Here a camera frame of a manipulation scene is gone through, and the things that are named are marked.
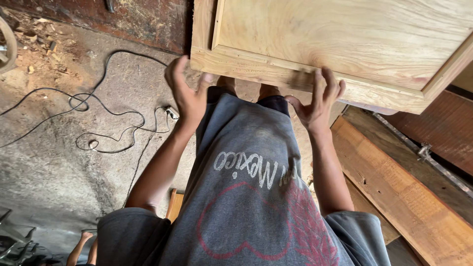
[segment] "gray t-shirt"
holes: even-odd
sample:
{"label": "gray t-shirt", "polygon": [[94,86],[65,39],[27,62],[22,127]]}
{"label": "gray t-shirt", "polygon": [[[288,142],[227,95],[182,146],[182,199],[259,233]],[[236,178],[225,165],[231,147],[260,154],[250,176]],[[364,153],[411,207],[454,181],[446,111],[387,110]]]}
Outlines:
{"label": "gray t-shirt", "polygon": [[300,177],[290,118],[223,94],[197,130],[179,217],[107,215],[97,265],[390,265],[376,216],[324,219]]}

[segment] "person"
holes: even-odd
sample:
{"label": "person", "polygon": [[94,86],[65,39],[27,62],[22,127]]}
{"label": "person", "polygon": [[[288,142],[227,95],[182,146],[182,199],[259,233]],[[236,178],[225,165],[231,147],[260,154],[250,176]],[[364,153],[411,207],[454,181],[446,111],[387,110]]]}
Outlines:
{"label": "person", "polygon": [[67,258],[66,266],[95,266],[96,261],[97,261],[97,238],[95,238],[94,242],[92,243],[92,246],[90,247],[88,258],[87,258],[87,263],[86,264],[77,264],[77,261],[79,260],[80,253],[82,252],[82,248],[84,248],[85,243],[87,240],[89,240],[91,237],[93,237],[94,234],[91,232],[82,232],[80,235],[79,242],[75,246],[75,248],[71,251],[69,254],[69,257]]}
{"label": "person", "polygon": [[[380,221],[354,211],[333,147],[328,119],[343,80],[322,68],[308,106],[265,84],[251,103],[237,97],[233,78],[208,88],[205,73],[189,88],[186,62],[176,59],[165,72],[178,122],[125,208],[99,222],[99,265],[390,265]],[[301,179],[287,102],[309,134],[320,212]],[[196,159],[171,224],[154,210],[194,132]]]}

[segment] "shorts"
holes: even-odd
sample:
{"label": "shorts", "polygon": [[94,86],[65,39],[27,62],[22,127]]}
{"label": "shorts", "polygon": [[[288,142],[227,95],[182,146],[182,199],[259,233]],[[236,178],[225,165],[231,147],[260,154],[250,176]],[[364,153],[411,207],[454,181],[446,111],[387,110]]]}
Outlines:
{"label": "shorts", "polygon": [[[208,104],[214,104],[214,103],[218,102],[218,100],[220,99],[220,96],[222,96],[222,94],[224,94],[224,93],[228,93],[232,96],[237,97],[235,95],[235,93],[233,93],[231,90],[228,90],[224,87],[210,86],[209,89],[207,90],[207,103]],[[265,98],[257,101],[256,104],[259,104],[259,105],[261,105],[263,107],[266,107],[266,108],[269,108],[269,109],[276,110],[278,112],[281,112],[281,113],[289,116],[288,103],[284,99],[284,96],[281,96],[281,95],[268,96],[268,97],[265,97]]]}

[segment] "concrete floor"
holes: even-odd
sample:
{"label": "concrete floor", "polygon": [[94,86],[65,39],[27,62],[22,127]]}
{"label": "concrete floor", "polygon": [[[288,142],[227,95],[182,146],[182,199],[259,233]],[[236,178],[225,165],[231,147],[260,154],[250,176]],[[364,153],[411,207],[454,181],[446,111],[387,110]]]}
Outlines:
{"label": "concrete floor", "polygon": [[[17,17],[25,16],[10,12]],[[51,58],[46,50],[36,51],[35,44],[28,43],[26,49],[20,48],[18,67],[0,74],[0,112],[35,88],[49,86],[71,94],[90,92],[103,74],[107,56],[115,50],[146,54],[165,63],[176,58],[150,47],[68,24],[48,22],[48,25],[54,27],[50,34],[62,39],[56,52],[60,60]],[[35,66],[33,73],[29,73],[30,65]],[[144,127],[153,129],[153,110],[158,106],[175,107],[163,77],[164,69],[163,65],[148,58],[117,54],[111,59],[107,78],[96,95],[112,112],[141,112],[146,118]],[[185,75],[188,84],[194,86],[200,73],[187,69]],[[238,80],[236,92],[240,98],[255,102],[259,96],[259,84]],[[290,89],[281,89],[281,92],[298,97],[303,104],[308,104],[311,99],[306,92]],[[0,117],[0,146],[21,136],[46,117],[67,110],[67,99],[67,96],[54,91],[37,92],[20,108]],[[113,116],[94,99],[89,103],[89,111],[74,111],[55,117],[24,139],[0,149],[0,213],[13,209],[11,221],[26,226],[21,227],[21,231],[36,226],[33,240],[44,247],[41,252],[62,257],[63,261],[79,240],[81,230],[96,228],[98,217],[122,207],[138,158],[152,135],[137,130],[135,145],[115,154],[78,149],[75,139],[82,133],[94,132],[118,138],[125,128],[141,123],[138,115]],[[343,107],[337,103],[338,112]],[[310,142],[294,110],[292,107],[289,109],[302,156],[302,176],[308,177],[312,172]],[[157,112],[157,117],[158,130],[164,131],[166,116],[162,110]],[[170,121],[170,127],[173,126],[174,122]],[[168,134],[156,134],[152,138],[141,158],[137,177]],[[89,140],[81,139],[80,143]],[[127,147],[132,142],[132,135],[129,130],[120,142],[98,140],[98,149],[112,151]],[[171,188],[184,192],[194,158],[195,137],[184,151]],[[168,201],[169,195],[158,208],[159,216],[165,216]],[[86,258],[91,243],[92,240],[84,248],[81,258]]]}

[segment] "rusty metal sheet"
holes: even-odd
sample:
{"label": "rusty metal sheet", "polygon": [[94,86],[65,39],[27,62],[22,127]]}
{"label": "rusty metal sheet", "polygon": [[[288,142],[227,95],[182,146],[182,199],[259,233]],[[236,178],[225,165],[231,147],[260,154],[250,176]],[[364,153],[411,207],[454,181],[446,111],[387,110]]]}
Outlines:
{"label": "rusty metal sheet", "polygon": [[403,134],[473,175],[473,101],[443,91],[421,115],[399,112],[383,117]]}
{"label": "rusty metal sheet", "polygon": [[192,0],[0,0],[0,5],[115,35],[172,53],[190,52]]}

